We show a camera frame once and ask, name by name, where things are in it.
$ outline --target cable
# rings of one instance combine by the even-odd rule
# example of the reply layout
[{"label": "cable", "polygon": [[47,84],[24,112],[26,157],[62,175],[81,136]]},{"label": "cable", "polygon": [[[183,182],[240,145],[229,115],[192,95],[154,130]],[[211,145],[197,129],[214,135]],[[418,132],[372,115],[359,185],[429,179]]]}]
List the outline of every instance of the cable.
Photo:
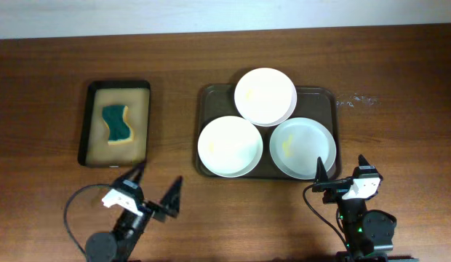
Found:
[{"label": "cable", "polygon": [[342,225],[340,225],[339,219],[340,219],[340,217],[339,217],[339,208],[337,208],[337,211],[335,211],[335,220],[337,221],[337,226],[339,227],[340,231],[341,231],[342,233],[345,233],[345,232],[343,231]]},{"label": "cable", "polygon": [[71,195],[71,197],[68,198],[67,202],[65,203],[65,207],[64,207],[64,227],[67,230],[67,234],[69,235],[69,237],[72,239],[73,243],[75,243],[75,245],[80,249],[80,252],[83,254],[83,256],[86,258],[87,254],[85,253],[85,250],[83,249],[83,247],[81,247],[81,245],[79,244],[79,242],[77,241],[77,239],[73,236],[72,232],[71,232],[71,228],[68,226],[68,222],[67,222],[67,211],[68,211],[68,207],[71,205],[73,199],[78,196],[81,192],[90,189],[90,188],[113,188],[111,185],[108,184],[95,184],[95,185],[88,185],[88,186],[84,186],[81,189],[75,191],[75,193],[73,193]]},{"label": "cable", "polygon": [[303,200],[305,200],[306,205],[308,205],[309,209],[311,211],[313,211],[314,215],[316,215],[319,219],[322,220],[322,222],[326,223],[328,226],[330,226],[330,228],[332,230],[334,230],[335,233],[337,233],[337,235],[340,237],[340,240],[342,240],[343,246],[345,247],[345,249],[347,249],[348,255],[350,256],[350,259],[352,261],[355,261],[353,256],[350,253],[350,250],[348,249],[348,245],[347,242],[344,240],[342,234],[329,222],[327,221],[325,218],[323,218],[311,205],[310,202],[308,202],[308,200],[306,199],[306,192],[307,190],[309,190],[310,188],[314,187],[315,185],[317,185],[318,183],[314,183],[311,184],[309,186],[307,186],[304,190],[303,190]]}]

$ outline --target white plate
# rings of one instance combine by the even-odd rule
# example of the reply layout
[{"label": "white plate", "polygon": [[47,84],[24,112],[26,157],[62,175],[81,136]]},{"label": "white plate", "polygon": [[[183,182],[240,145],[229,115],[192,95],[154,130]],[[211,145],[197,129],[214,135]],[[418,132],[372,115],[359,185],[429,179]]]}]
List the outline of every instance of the white plate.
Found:
[{"label": "white plate", "polygon": [[277,167],[298,179],[314,179],[319,156],[329,170],[336,155],[329,130],[307,118],[293,118],[280,124],[271,135],[269,150]]},{"label": "white plate", "polygon": [[297,90],[281,71],[258,68],[236,85],[234,100],[239,113],[262,127],[272,127],[290,117],[297,105]]},{"label": "white plate", "polygon": [[263,139],[246,119],[223,116],[201,131],[198,154],[204,166],[214,174],[236,178],[256,167],[263,154]]}]

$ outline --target tabletop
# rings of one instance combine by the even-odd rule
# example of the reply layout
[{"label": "tabletop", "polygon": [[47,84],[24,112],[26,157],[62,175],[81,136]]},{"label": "tabletop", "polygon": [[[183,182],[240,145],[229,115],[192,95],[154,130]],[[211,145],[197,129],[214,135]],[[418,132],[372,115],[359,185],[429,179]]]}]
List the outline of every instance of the tabletop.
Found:
[{"label": "tabletop", "polygon": [[[65,201],[127,170],[77,162],[87,86],[101,79],[151,83],[145,197],[158,200],[184,177],[179,217],[151,221],[134,260],[304,260],[343,250],[305,206],[308,183],[195,170],[201,91],[260,67],[336,95],[341,176],[359,154],[383,175],[367,206],[397,217],[391,255],[451,261],[451,24],[0,40],[0,261],[84,260],[63,227]],[[88,191],[69,210],[82,244],[118,217],[103,194]],[[335,222],[322,194],[308,199]]]}]

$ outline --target green sponge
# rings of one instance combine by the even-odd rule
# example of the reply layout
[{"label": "green sponge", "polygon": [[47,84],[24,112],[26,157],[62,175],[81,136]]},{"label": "green sponge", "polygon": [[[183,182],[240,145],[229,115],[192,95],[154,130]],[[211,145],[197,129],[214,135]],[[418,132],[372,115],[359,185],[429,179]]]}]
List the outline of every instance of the green sponge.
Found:
[{"label": "green sponge", "polygon": [[110,146],[133,141],[132,128],[127,124],[128,110],[129,107],[124,105],[103,107],[103,120],[109,129]]}]

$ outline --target white wall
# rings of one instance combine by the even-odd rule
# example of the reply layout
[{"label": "white wall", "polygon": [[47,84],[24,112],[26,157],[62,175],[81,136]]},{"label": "white wall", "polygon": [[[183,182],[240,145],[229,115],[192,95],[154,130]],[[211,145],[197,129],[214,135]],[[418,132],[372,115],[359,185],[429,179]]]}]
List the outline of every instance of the white wall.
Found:
[{"label": "white wall", "polygon": [[0,39],[451,23],[451,0],[0,0]]}]

